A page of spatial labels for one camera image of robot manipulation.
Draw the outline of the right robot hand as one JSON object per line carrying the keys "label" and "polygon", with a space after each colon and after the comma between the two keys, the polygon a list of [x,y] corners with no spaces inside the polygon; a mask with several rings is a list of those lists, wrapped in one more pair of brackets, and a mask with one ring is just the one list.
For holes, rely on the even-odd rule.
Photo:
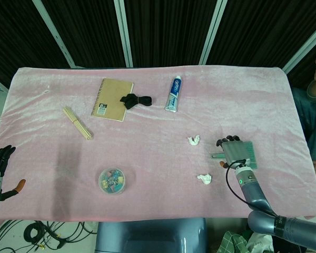
{"label": "right robot hand", "polygon": [[239,166],[250,166],[251,158],[247,147],[237,135],[218,139],[216,146],[221,147],[225,155],[225,162],[220,161],[221,167],[236,169]]}

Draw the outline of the pink velvet table cloth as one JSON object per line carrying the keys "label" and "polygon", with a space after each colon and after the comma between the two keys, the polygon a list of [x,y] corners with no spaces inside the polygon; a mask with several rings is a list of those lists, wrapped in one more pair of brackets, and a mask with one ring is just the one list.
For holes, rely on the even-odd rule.
{"label": "pink velvet table cloth", "polygon": [[[165,110],[172,82],[182,78],[176,112]],[[91,116],[104,78],[129,81],[150,96],[123,122]],[[67,107],[92,135],[86,140]],[[187,137],[200,136],[192,146]],[[316,216],[316,177],[291,89],[275,67],[182,66],[148,69],[20,68],[0,119],[0,148],[12,145],[2,188],[23,190],[0,203],[0,219],[130,221],[183,217],[246,217],[250,209],[233,171],[211,154],[237,135],[254,144],[255,175],[273,210]],[[121,169],[126,186],[106,194],[104,169]],[[210,174],[205,185],[199,174]]]}

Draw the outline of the blue white toothpaste tube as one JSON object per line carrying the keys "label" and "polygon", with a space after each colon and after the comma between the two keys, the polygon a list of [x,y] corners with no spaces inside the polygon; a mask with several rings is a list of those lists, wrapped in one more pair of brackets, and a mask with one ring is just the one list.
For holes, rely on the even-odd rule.
{"label": "blue white toothpaste tube", "polygon": [[182,78],[176,76],[172,82],[171,89],[167,98],[165,110],[170,112],[176,112],[178,106],[178,97],[182,84]]}

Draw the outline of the green chequered cloth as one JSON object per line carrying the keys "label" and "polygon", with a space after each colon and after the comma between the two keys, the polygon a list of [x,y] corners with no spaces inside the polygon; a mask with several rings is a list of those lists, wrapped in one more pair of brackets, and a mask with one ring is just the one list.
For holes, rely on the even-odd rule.
{"label": "green chequered cloth", "polygon": [[246,245],[247,241],[242,235],[226,231],[217,253],[250,253]]}

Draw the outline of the white plastic bag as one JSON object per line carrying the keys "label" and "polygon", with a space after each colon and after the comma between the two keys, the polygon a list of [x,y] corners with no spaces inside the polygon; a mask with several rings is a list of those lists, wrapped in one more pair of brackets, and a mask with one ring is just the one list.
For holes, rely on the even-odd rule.
{"label": "white plastic bag", "polygon": [[246,248],[250,253],[274,253],[272,236],[254,232]]}

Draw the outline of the bundle of wooden sticks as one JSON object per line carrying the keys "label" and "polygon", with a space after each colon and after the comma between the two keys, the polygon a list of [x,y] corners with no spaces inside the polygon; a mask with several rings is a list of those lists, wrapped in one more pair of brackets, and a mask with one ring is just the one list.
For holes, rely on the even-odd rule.
{"label": "bundle of wooden sticks", "polygon": [[79,121],[79,119],[76,117],[76,115],[72,112],[70,108],[64,107],[63,112],[65,115],[69,118],[69,120],[73,123],[73,125],[78,129],[78,131],[81,133],[81,135],[86,140],[91,140],[92,135],[88,131],[88,129]]}

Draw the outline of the black cloth bundle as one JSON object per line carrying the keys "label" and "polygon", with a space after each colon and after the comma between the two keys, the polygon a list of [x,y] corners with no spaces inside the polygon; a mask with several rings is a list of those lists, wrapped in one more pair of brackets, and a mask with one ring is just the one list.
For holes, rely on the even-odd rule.
{"label": "black cloth bundle", "polygon": [[124,103],[124,106],[127,110],[136,106],[137,104],[141,104],[144,106],[152,105],[152,98],[150,96],[137,96],[133,93],[127,94],[120,99],[121,102]]}

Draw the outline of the clear tub of binder clips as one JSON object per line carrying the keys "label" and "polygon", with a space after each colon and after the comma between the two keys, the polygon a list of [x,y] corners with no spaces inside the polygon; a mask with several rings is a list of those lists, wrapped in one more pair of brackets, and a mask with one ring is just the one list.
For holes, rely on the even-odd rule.
{"label": "clear tub of binder clips", "polygon": [[98,186],[106,194],[120,194],[126,186],[125,174],[115,167],[104,169],[98,177]]}

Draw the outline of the blue-grey robot torso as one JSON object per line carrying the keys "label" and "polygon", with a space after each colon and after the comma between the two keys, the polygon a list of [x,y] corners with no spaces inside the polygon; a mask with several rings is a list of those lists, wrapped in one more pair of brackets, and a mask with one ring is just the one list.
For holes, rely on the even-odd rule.
{"label": "blue-grey robot torso", "polygon": [[207,253],[204,218],[100,222],[94,253]]}

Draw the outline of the brown spiral notebook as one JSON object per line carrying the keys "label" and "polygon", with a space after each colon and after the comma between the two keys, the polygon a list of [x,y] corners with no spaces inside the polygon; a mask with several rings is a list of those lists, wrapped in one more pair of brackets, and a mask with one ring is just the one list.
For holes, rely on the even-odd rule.
{"label": "brown spiral notebook", "polygon": [[132,93],[133,86],[134,84],[129,81],[104,78],[91,116],[123,122],[127,109],[121,98]]}

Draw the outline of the white metal frame post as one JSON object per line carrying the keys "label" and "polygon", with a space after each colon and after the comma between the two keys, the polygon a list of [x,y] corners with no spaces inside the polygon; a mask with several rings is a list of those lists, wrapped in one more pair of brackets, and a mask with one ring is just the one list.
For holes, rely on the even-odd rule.
{"label": "white metal frame post", "polygon": [[131,43],[129,37],[129,29],[127,26],[126,10],[124,0],[114,0],[117,23],[120,32],[125,65],[128,68],[133,67]]}
{"label": "white metal frame post", "polygon": [[216,0],[216,5],[208,29],[208,33],[203,45],[203,50],[200,56],[199,65],[205,65],[207,63],[213,42],[216,37],[216,33],[220,26],[221,19],[223,17],[228,0]]}
{"label": "white metal frame post", "polygon": [[285,74],[290,73],[293,68],[316,46],[316,30],[303,43],[297,52],[289,59],[287,64],[282,68]]}
{"label": "white metal frame post", "polygon": [[55,42],[59,46],[62,54],[64,55],[68,65],[70,68],[76,68],[76,65],[74,63],[74,60],[69,53],[65,43],[63,42],[59,32],[57,31],[57,28],[55,27],[49,13],[47,12],[42,0],[32,0],[35,8],[37,9],[38,13],[40,14],[42,20],[44,21],[45,25],[47,26],[48,30],[50,31],[51,35],[53,36]]}

